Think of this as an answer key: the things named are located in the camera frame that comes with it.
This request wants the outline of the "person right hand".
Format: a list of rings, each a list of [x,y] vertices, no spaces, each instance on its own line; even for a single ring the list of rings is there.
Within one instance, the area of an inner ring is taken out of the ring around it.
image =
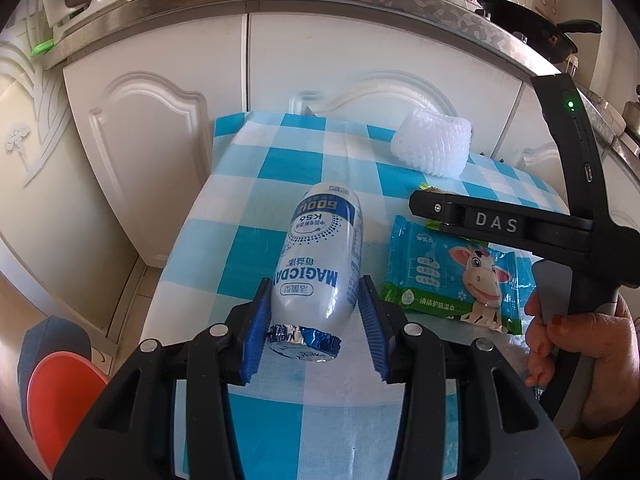
[[[525,334],[529,346],[529,387],[544,387],[553,378],[553,350],[593,359],[592,383],[582,408],[582,426],[600,431],[618,425],[639,402],[639,345],[636,326],[623,297],[613,315],[581,313],[541,319],[539,296],[525,305],[533,318]]]

